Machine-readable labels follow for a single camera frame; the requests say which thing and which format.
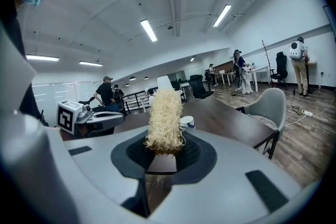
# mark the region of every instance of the khaki pants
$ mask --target khaki pants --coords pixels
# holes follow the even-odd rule
[[[296,81],[299,86],[299,92],[306,95],[308,91],[306,65],[302,61],[293,60],[292,63],[293,63],[294,71],[295,71]]]

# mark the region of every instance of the floor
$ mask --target floor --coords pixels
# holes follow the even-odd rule
[[[258,84],[259,91],[251,94],[238,94],[231,96],[234,88],[228,85],[218,85],[214,91],[215,97],[234,108],[244,106],[257,100],[258,97],[269,88],[267,84]],[[302,118],[291,108],[299,106],[312,112],[314,115],[322,112],[334,99],[334,92],[328,90],[316,90],[314,94],[303,98],[298,94],[293,99],[293,89],[283,89],[287,98],[286,124]],[[194,102],[193,96],[186,92],[189,102]],[[272,121],[254,116],[263,123],[275,128]],[[282,137],[277,143],[272,162],[286,170],[302,187],[315,182],[323,176],[333,149],[336,130],[336,101],[320,116],[306,117],[298,123],[285,127]],[[150,211],[153,212],[161,201],[168,195],[171,189],[171,176],[146,175],[146,192]]]

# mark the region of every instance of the electrical outlet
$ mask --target electrical outlet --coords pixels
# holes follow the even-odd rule
[[[302,110],[302,114],[309,116],[309,117],[313,117],[313,113],[307,111],[307,110]]]

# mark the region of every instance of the white cup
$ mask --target white cup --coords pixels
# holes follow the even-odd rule
[[[191,116],[185,116],[180,119],[180,126],[182,129],[189,127],[195,129],[195,121]]]

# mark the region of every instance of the fluorescent light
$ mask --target fluorescent light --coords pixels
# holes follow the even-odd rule
[[[48,85],[50,85],[50,84],[33,85],[32,87],[48,86]]]
[[[88,66],[95,66],[95,67],[102,67],[103,65],[100,63],[94,63],[94,62],[79,62],[80,65],[88,65]]]
[[[147,19],[145,20],[142,20],[140,22],[140,24],[142,25],[142,27],[145,29],[145,31],[147,32],[147,34],[149,35],[149,37],[151,38],[151,40],[154,42],[154,41],[157,41],[157,38],[153,32],[153,29],[152,27],[150,26],[149,22]]]
[[[217,27],[219,25],[219,23],[223,20],[224,16],[227,14],[230,8],[231,8],[231,5],[226,5],[224,7],[222,13],[220,14],[217,21],[215,22],[214,27]]]
[[[40,56],[40,55],[26,55],[27,60],[43,60],[43,61],[58,61],[58,57]]]

